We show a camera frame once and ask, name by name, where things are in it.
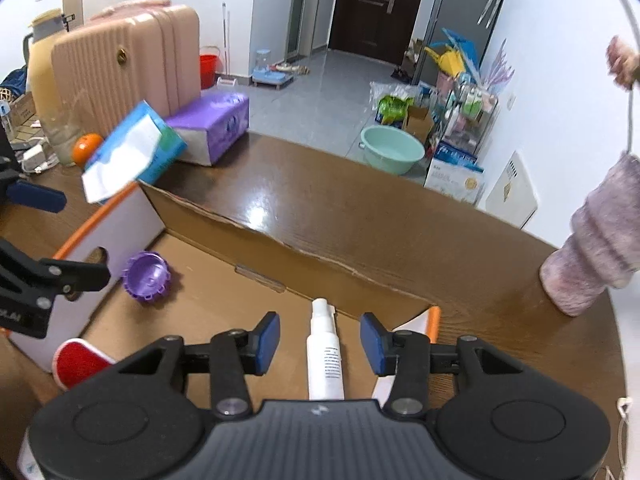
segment bottle label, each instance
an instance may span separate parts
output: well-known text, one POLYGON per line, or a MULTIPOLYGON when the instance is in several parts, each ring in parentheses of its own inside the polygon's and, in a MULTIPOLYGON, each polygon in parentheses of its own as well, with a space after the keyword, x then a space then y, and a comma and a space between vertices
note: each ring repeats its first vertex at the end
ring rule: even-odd
POLYGON ((340 353, 337 348, 324 348, 324 376, 327 379, 342 379, 340 353))
POLYGON ((9 103, 4 99, 1 99, 0 100, 0 116, 4 117, 5 115, 8 115, 10 111, 11 111, 11 107, 9 106, 9 103))

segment woven basket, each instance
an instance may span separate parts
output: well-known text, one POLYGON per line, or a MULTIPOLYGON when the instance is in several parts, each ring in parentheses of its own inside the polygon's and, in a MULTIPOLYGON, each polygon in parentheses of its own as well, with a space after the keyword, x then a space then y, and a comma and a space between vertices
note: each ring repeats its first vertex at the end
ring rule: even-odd
POLYGON ((14 95, 7 88, 0 88, 0 100, 4 99, 8 103, 15 101, 14 95))

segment orange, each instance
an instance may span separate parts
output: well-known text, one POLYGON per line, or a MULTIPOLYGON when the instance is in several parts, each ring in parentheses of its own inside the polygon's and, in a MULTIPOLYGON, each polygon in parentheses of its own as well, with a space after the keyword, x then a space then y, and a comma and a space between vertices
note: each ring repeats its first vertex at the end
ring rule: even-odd
POLYGON ((86 134, 76 140, 76 145, 71 152, 71 158, 74 162, 84 168, 89 158, 94 154, 98 146, 102 144, 104 139, 98 134, 86 134))

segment purple tissue box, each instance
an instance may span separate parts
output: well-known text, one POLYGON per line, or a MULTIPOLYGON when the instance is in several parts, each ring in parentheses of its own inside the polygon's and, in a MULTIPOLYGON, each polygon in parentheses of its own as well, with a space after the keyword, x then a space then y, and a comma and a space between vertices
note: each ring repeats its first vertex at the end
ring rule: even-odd
POLYGON ((187 143, 178 160, 212 166, 249 128, 249 97, 209 92, 165 122, 187 143))

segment white cord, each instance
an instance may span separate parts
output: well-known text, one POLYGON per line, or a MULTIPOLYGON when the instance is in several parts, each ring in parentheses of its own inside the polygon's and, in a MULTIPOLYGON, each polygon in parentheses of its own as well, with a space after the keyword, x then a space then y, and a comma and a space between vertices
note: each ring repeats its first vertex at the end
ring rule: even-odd
MULTIPOLYGON (((636 16, 634 15, 633 9, 631 8, 631 4, 629 0, 620 0, 623 9, 625 9, 625 14, 627 19, 629 20, 629 25, 631 25, 631 32, 634 35, 634 39, 636 40, 636 48, 640 50, 640 27, 638 27, 638 20, 636 20, 636 16)), ((633 150, 633 142, 634 142, 634 88, 631 87, 629 91, 629 110, 628 110, 628 129, 626 132, 626 152, 631 153, 633 150)))
POLYGON ((622 441, 623 441, 623 431, 625 426, 628 429, 629 425, 629 409, 633 404, 634 400, 631 397, 620 397, 618 402, 616 403, 616 407, 618 408, 618 413, 620 414, 620 424, 618 425, 618 460, 620 461, 620 476, 616 478, 609 466, 602 466, 600 470, 605 472, 605 480, 624 480, 626 474, 626 463, 625 457, 622 451, 622 441))

